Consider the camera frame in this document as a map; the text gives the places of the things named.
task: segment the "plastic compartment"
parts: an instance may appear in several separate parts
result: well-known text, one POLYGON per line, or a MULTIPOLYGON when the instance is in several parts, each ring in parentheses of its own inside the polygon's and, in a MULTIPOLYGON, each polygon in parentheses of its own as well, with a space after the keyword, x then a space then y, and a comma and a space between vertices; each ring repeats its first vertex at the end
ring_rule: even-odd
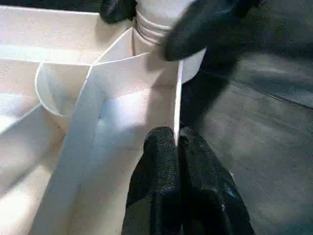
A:
POLYGON ((134 55, 133 32, 91 67, 31 235, 120 234, 147 133, 170 126, 177 140, 183 63, 134 55))
POLYGON ((96 13, 6 6, 0 22, 0 234, 26 235, 66 132, 39 104, 36 71, 72 79, 75 99, 90 65, 130 22, 112 26, 96 13))

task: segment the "black fabric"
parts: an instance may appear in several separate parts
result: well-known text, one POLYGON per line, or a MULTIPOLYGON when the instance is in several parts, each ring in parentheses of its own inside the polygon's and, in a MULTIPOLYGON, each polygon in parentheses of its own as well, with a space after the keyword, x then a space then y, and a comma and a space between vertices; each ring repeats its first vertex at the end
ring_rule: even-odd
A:
POLYGON ((125 235, 176 235, 181 227, 179 160, 169 127, 150 131, 130 181, 125 235))
POLYGON ((101 18, 109 23, 117 23, 135 16, 135 0, 103 0, 100 7, 101 18))
POLYGON ((166 60, 183 59, 209 46, 216 32, 238 24, 257 4, 255 0, 194 1, 165 39, 166 60))
POLYGON ((253 235, 232 176, 188 127, 180 132, 179 159, 185 234, 253 235))

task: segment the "white plastic container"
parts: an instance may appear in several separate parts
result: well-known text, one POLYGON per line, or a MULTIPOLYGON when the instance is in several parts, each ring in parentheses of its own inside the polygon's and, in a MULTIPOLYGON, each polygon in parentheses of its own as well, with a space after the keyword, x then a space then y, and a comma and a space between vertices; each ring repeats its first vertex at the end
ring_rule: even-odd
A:
POLYGON ((0 234, 120 234, 146 134, 170 126, 177 142, 190 62, 94 13, 0 7, 0 22, 0 91, 34 100, 0 134, 0 234))

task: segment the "gray surface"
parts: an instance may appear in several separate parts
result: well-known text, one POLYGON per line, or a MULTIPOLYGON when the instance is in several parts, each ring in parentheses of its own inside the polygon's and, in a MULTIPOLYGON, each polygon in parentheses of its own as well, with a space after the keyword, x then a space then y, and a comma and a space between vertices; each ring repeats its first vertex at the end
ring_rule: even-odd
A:
POLYGON ((210 34, 207 70, 313 107, 312 1, 268 0, 210 34))
POLYGON ((257 234, 313 234, 313 111, 229 84, 195 124, 234 174, 257 234))

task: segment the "white panel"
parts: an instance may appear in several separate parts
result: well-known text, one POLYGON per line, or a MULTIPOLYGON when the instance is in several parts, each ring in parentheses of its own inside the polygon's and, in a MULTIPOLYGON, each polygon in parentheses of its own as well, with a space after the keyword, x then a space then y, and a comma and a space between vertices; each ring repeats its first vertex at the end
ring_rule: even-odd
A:
POLYGON ((27 235, 54 170, 62 140, 0 198, 0 234, 27 235))
POLYGON ((105 99, 111 99, 152 86, 175 85, 177 65, 163 61, 157 53, 144 53, 93 66, 90 76, 96 79, 105 99))
POLYGON ((0 58, 92 63, 128 27, 97 13, 0 7, 0 58))
POLYGON ((84 171, 88 169, 88 155, 102 102, 103 97, 94 80, 86 80, 56 170, 49 181, 30 235, 67 234, 71 205, 84 171))

